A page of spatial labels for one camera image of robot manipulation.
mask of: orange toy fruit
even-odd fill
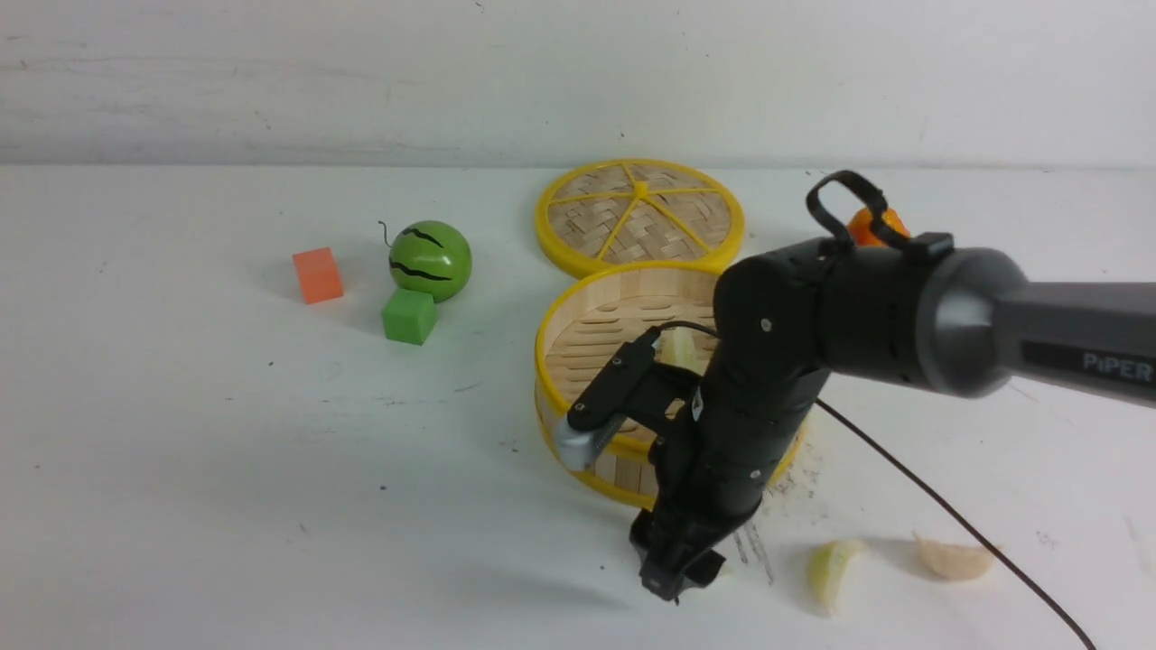
[[[883,223],[887,223],[891,227],[891,230],[895,230],[904,237],[911,236],[911,232],[907,232],[906,227],[904,227],[903,222],[899,221],[899,213],[891,208],[887,208],[887,212],[883,213]],[[847,224],[847,230],[851,232],[851,237],[855,241],[855,244],[859,244],[860,246],[887,245],[870,231],[870,210],[867,208],[855,213],[854,219],[852,219],[851,223]]]
[[[341,273],[329,249],[317,249],[292,256],[297,267],[297,281],[305,304],[340,298],[346,295],[341,287]]]

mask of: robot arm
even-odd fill
[[[818,199],[829,183],[867,205],[885,248],[854,245]],[[957,250],[946,234],[904,237],[882,220],[883,194],[850,171],[824,178],[807,206],[832,236],[719,278],[719,344],[701,378],[654,361],[653,328],[622,346],[555,433],[572,471],[624,418],[658,435],[658,497],[630,539],[643,584],[666,600],[714,578],[714,545],[755,514],[832,371],[965,398],[1021,375],[1156,401],[1156,285],[1036,283],[1001,252]],[[669,421],[675,399],[686,406]]]

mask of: bamboo steamer basket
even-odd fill
[[[534,401],[542,436],[555,457],[555,427],[618,346],[672,319],[713,327],[717,280],[717,273],[696,263],[649,261],[595,273],[562,294],[546,313],[534,349]],[[692,335],[699,360],[709,360],[714,339],[701,332]],[[803,422],[769,485],[790,467],[806,427]],[[653,431],[627,420],[594,466],[572,474],[615,501],[651,509],[658,485],[646,453],[653,440]]]
[[[575,278],[636,261],[695,263],[721,273],[739,254],[742,208],[705,173],[624,158],[580,167],[538,202],[538,241]]]

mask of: green cube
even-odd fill
[[[381,310],[381,323],[385,325],[385,338],[391,341],[405,341],[420,346],[437,323],[437,308],[433,296],[409,289],[393,291],[390,302]]]

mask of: white wall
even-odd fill
[[[0,162],[1156,167],[1150,0],[3,0]]]

